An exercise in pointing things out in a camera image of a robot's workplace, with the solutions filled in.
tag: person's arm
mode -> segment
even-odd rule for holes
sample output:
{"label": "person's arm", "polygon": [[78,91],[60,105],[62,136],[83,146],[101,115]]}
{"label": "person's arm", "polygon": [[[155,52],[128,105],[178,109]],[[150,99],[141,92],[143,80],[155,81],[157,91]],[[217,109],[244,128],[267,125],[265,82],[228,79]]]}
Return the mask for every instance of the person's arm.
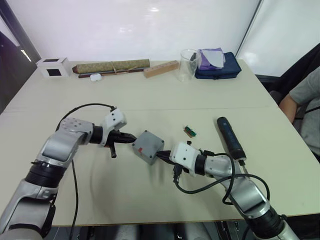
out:
{"label": "person's arm", "polygon": [[290,94],[287,94],[285,98],[280,102],[279,108],[289,119],[290,123],[293,123],[296,116],[298,104],[295,102],[295,100],[293,100]]}

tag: beige table surface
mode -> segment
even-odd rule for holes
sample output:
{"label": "beige table surface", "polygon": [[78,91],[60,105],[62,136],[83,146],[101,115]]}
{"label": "beige table surface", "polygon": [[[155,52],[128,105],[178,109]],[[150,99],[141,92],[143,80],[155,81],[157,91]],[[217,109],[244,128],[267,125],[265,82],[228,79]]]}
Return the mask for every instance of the beige table surface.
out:
{"label": "beige table surface", "polygon": [[177,70],[151,78],[142,72],[104,76],[91,82],[73,73],[67,78],[44,78],[36,70],[5,112],[55,111],[87,103],[105,103],[126,110],[181,110],[276,106],[243,60],[237,78],[193,79],[182,83]]}
{"label": "beige table surface", "polygon": [[[64,110],[4,112],[0,115],[0,213],[24,178],[47,137],[65,114]],[[74,117],[100,123],[103,108],[75,112]],[[271,205],[279,214],[320,212],[320,166],[284,114],[275,106],[230,109],[125,110],[124,132],[139,135],[147,129],[165,140],[165,149],[189,137],[183,127],[197,132],[196,148],[224,152],[215,127],[218,117],[231,123],[246,155],[247,169],[269,185]],[[147,165],[131,151],[130,144],[117,144],[118,157],[108,149],[81,146],[75,168],[79,187],[77,225],[213,221],[239,219],[233,206],[222,204],[224,189],[217,185],[187,195],[174,186],[172,166],[158,160]],[[184,173],[186,189],[212,181]],[[262,191],[263,185],[257,182]],[[75,190],[71,167],[60,182],[54,225],[71,225]]]}

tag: whiteboard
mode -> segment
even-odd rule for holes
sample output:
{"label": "whiteboard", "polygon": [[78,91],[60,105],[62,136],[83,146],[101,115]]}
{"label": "whiteboard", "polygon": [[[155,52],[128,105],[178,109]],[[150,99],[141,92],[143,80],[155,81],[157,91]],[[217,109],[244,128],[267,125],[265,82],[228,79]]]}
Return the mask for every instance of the whiteboard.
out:
{"label": "whiteboard", "polygon": [[319,0],[264,0],[237,57],[255,74],[279,77],[318,43]]}
{"label": "whiteboard", "polygon": [[258,0],[7,0],[42,58],[179,60],[236,53]]}

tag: rolled mat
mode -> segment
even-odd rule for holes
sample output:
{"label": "rolled mat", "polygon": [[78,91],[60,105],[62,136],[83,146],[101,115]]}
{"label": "rolled mat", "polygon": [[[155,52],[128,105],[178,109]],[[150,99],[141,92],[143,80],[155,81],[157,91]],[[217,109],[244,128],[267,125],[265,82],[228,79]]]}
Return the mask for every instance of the rolled mat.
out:
{"label": "rolled mat", "polygon": [[72,68],[72,71],[76,74],[97,73],[106,71],[119,71],[129,70],[136,68],[149,68],[149,59],[142,60],[128,60],[128,61],[106,61],[106,62],[94,62],[86,64],[77,64]]}

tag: white paper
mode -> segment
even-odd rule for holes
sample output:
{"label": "white paper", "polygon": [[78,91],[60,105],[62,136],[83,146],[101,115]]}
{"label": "white paper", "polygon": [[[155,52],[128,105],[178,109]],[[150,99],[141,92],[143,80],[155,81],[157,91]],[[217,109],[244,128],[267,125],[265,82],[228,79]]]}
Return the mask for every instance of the white paper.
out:
{"label": "white paper", "polygon": [[202,50],[202,53],[212,66],[217,68],[224,67],[224,54],[222,51]]}

